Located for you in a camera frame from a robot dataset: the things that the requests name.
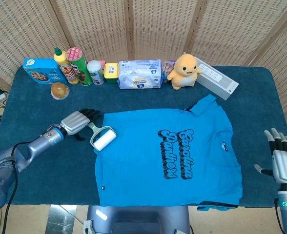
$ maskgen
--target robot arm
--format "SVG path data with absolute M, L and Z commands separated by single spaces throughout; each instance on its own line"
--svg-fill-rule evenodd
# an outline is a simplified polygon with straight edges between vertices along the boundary
M 272 134 L 267 130 L 264 133 L 269 142 L 273 169 L 263 169 L 258 164 L 254 164 L 254 167 L 261 174 L 274 176 L 276 182 L 280 184 L 278 201 L 284 227 L 282 232 L 287 234 L 287 136 L 277 132 L 274 128 L 271 131 Z
M 25 170 L 39 155 L 54 145 L 61 142 L 66 135 L 75 135 L 82 128 L 87 126 L 89 122 L 99 116 L 100 111 L 82 109 L 75 111 L 68 117 L 64 118 L 60 125 L 53 125 L 44 134 L 39 136 L 27 145 L 27 156 L 13 147 L 4 150 L 0 154 L 0 209 L 7 201 L 7 193 L 15 180 L 15 171 L 13 165 L 16 166 L 18 173 Z

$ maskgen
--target yellow container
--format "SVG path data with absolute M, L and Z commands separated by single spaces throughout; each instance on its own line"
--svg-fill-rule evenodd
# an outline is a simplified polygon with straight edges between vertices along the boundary
M 54 60 L 59 65 L 61 71 L 65 75 L 67 81 L 70 84 L 77 84 L 79 79 L 77 78 L 74 69 L 72 68 L 70 62 L 66 59 L 66 52 L 62 51 L 58 47 L 55 48 Z
M 103 74 L 109 84 L 117 84 L 119 78 L 119 64 L 116 62 L 106 63 Z

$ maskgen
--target white box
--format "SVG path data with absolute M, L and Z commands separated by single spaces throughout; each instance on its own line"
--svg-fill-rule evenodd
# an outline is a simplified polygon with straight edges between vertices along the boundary
M 161 60 L 119 62 L 120 89 L 154 89 L 162 83 Z
M 201 59 L 195 57 L 202 72 L 198 74 L 197 82 L 209 89 L 222 99 L 227 100 L 239 83 L 217 71 Z

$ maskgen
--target wicker panel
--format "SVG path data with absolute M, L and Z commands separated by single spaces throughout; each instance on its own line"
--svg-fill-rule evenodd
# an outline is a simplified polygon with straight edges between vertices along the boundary
M 287 28 L 266 50 L 255 66 L 268 68 L 276 82 L 280 102 L 287 113 Z
M 242 65 L 287 10 L 287 0 L 208 0 L 192 54 Z
M 122 0 L 57 0 L 64 25 L 86 60 L 127 59 L 124 4 Z
M 41 1 L 0 0 L 0 78 L 11 84 L 25 57 L 47 58 L 64 43 Z
M 135 0 L 135 59 L 176 59 L 184 51 L 197 1 Z

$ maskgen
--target green can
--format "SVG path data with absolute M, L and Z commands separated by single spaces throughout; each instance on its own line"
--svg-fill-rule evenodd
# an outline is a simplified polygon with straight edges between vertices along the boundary
M 86 60 L 83 57 L 82 50 L 79 47 L 68 49 L 66 52 L 66 59 L 71 63 L 81 84 L 90 85 L 92 81 L 87 70 Z

